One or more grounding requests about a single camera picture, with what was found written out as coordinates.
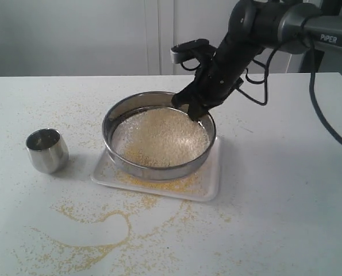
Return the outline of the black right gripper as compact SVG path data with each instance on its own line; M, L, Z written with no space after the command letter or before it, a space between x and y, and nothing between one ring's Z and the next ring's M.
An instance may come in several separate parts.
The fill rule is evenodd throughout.
M198 121L209 110L221 105L235 89L235 83L243 73L240 63L220 65L212 63L208 69L195 76L189 86L176 93L171 100L178 108L188 105L187 114L192 121Z

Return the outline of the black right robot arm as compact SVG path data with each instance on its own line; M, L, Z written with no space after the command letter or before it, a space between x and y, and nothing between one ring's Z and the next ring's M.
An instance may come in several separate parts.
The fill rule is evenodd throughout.
M322 51L342 51L342 16L325 16L302 1L238 1L218 47L196 39L171 48L175 64L197 59L194 80L171 103L188 105L192 120L221 105L241 85L240 76L265 49L302 54L313 43Z

